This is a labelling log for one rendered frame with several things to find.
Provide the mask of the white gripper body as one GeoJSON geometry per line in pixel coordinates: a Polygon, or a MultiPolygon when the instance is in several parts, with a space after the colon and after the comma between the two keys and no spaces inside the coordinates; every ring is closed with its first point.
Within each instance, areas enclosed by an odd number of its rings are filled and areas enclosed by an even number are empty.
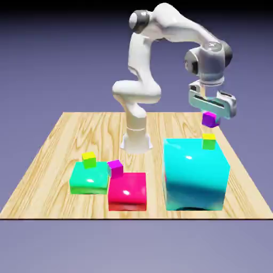
{"type": "Polygon", "coordinates": [[[236,98],[221,91],[217,91],[214,98],[204,98],[199,92],[190,89],[189,103],[195,108],[212,112],[226,119],[231,119],[236,115],[236,98]]]}

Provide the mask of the small purple cube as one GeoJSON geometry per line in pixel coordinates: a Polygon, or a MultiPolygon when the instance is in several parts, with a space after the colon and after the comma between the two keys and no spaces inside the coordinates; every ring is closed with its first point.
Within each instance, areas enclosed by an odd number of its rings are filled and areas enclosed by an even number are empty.
{"type": "Polygon", "coordinates": [[[209,111],[203,112],[202,124],[209,128],[217,127],[220,125],[220,117],[209,111]]]}

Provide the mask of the small yellow cube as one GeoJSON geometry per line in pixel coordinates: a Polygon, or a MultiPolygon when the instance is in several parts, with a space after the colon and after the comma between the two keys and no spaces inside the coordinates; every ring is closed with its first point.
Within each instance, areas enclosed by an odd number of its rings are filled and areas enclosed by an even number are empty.
{"type": "Polygon", "coordinates": [[[96,155],[94,152],[85,152],[82,154],[82,162],[85,169],[96,167],[96,155]]]}
{"type": "Polygon", "coordinates": [[[215,134],[203,133],[202,137],[202,148],[205,150],[214,150],[216,144],[215,134]]]}

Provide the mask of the small magenta cube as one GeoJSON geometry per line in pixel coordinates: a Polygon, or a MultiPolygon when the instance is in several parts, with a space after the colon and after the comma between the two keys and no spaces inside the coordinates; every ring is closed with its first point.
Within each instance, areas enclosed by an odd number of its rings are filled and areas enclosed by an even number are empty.
{"type": "Polygon", "coordinates": [[[112,160],[107,163],[108,165],[108,175],[111,178],[118,178],[123,175],[123,164],[117,160],[112,160]]]}

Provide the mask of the large cyan box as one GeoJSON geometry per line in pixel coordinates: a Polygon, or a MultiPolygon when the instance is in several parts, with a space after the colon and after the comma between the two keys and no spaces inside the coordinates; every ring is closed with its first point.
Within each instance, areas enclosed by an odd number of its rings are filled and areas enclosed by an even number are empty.
{"type": "Polygon", "coordinates": [[[220,211],[230,165],[219,144],[202,139],[168,138],[163,142],[163,191],[166,209],[220,211]]]}

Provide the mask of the large pink box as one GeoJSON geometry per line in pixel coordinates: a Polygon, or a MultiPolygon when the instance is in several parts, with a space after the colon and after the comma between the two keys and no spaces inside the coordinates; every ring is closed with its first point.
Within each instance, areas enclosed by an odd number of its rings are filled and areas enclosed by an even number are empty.
{"type": "Polygon", "coordinates": [[[145,211],[147,209],[146,174],[123,173],[111,178],[108,190],[109,211],[145,211]]]}

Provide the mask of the large green box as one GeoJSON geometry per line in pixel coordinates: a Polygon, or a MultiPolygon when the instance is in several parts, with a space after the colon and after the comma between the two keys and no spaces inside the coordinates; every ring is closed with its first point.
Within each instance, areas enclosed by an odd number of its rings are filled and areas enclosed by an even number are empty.
{"type": "Polygon", "coordinates": [[[84,168],[76,162],[70,180],[71,194],[106,194],[108,189],[107,162],[97,162],[96,167],[84,168]]]}

